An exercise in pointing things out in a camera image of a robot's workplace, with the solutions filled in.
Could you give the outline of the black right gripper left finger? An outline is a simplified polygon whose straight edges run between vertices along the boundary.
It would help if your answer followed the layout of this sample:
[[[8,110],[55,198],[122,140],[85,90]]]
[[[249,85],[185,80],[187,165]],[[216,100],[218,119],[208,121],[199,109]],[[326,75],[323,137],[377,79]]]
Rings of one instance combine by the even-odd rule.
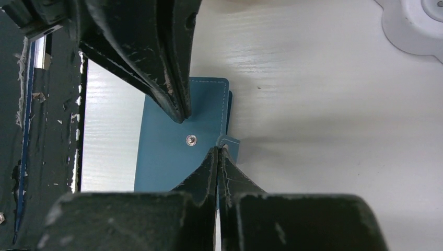
[[[214,250],[218,148],[167,192],[69,193],[37,250]]]

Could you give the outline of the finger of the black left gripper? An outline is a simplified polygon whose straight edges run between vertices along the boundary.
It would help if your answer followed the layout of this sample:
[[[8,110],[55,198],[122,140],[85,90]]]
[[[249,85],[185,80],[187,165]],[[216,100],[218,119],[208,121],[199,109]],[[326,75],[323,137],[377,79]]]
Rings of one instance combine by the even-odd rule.
[[[172,83],[171,95],[178,119],[192,114],[190,94],[190,63],[196,16],[201,1],[157,1],[157,28],[165,53],[168,77]]]
[[[157,1],[79,1],[71,22],[81,51],[148,95],[174,122],[172,83],[157,28]]]

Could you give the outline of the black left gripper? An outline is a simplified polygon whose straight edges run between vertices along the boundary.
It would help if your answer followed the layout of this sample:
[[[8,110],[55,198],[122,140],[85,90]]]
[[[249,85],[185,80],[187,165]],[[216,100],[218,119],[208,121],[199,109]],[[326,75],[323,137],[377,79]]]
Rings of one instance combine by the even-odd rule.
[[[41,38],[68,27],[78,15],[79,1],[1,1],[1,11],[18,26],[26,38]]]

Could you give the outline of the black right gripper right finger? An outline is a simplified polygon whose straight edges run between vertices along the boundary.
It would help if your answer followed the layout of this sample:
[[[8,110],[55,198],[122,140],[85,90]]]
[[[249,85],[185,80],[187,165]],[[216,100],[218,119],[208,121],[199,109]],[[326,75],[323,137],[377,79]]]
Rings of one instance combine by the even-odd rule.
[[[359,196],[268,193],[229,152],[218,153],[222,250],[387,250],[378,221]]]

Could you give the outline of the white clothes rack stand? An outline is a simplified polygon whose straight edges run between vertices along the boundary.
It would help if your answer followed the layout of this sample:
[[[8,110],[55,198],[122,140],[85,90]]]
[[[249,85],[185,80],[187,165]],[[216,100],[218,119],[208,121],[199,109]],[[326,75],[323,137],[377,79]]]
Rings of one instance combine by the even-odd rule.
[[[382,8],[382,29],[399,50],[433,56],[442,62],[442,1],[375,0]]]

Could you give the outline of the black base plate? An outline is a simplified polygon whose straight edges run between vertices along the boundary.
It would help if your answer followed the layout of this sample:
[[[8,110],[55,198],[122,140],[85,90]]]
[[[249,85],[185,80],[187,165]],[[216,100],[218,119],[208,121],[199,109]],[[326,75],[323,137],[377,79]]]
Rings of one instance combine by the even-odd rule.
[[[1,13],[1,250],[34,250],[45,217],[75,192],[88,59],[59,30],[39,49]]]

